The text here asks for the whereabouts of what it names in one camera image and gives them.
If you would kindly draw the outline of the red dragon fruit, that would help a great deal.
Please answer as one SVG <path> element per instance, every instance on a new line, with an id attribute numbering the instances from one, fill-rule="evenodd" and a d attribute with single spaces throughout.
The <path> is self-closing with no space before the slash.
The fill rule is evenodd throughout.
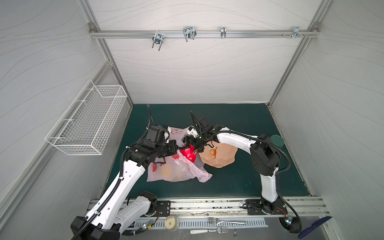
<path id="1" fill-rule="evenodd" d="M 180 153 L 190 162 L 194 163 L 197 158 L 197 150 L 194 146 L 190 145 L 188 148 L 180 150 Z"/>

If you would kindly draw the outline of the pink strawberry plastic bag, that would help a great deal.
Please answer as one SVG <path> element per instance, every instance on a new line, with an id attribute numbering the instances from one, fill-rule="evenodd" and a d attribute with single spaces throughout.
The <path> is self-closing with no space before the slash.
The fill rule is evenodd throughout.
<path id="1" fill-rule="evenodd" d="M 183 182 L 196 178 L 199 182 L 205 183 L 212 176 L 204 169 L 204 163 L 198 154 L 196 161 L 192 163 L 178 150 L 176 155 L 165 157 L 165 159 L 156 159 L 154 163 L 149 165 L 147 182 Z"/>

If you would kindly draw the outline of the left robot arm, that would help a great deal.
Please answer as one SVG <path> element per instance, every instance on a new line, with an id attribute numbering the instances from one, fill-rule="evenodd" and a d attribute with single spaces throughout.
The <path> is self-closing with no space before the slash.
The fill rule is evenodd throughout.
<path id="1" fill-rule="evenodd" d="M 127 228 L 139 217 L 160 214 L 157 197 L 149 192 L 143 192 L 123 210 L 120 207 L 150 164 L 164 165 L 166 157 L 177 153 L 177 142 L 169 137 L 168 126 L 155 125 L 149 112 L 146 132 L 122 153 L 114 181 L 84 217 L 73 220 L 74 240 L 118 240 L 129 235 Z"/>

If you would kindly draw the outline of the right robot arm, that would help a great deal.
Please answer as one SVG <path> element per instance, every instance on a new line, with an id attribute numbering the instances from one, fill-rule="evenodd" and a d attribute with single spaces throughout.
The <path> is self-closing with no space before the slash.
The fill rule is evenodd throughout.
<path id="1" fill-rule="evenodd" d="M 180 150 L 194 147 L 202 153 L 205 146 L 212 147 L 214 143 L 227 144 L 236 147 L 251 156 L 255 170 L 260 174 L 262 195 L 257 205 L 266 215 L 273 214 L 278 204 L 288 205 L 278 188 L 278 176 L 290 169 L 291 158 L 267 135 L 251 136 L 231 130 L 222 125 L 213 126 L 205 118 L 197 119 L 191 113 L 193 125 L 188 128 L 187 135 L 182 139 Z"/>

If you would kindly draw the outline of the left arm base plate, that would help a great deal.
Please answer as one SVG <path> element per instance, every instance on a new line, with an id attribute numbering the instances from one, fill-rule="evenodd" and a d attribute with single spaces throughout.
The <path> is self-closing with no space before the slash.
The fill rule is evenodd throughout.
<path id="1" fill-rule="evenodd" d="M 154 201 L 147 213 L 148 217 L 168 217 L 171 213 L 170 201 Z"/>

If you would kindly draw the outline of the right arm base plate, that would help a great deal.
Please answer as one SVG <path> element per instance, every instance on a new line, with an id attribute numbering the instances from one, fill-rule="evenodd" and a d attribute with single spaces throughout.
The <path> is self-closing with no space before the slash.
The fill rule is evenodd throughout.
<path id="1" fill-rule="evenodd" d="M 270 203 L 267 200 L 247 199 L 242 205 L 242 208 L 247 211 L 248 215 L 288 215 L 288 210 L 280 199 Z"/>

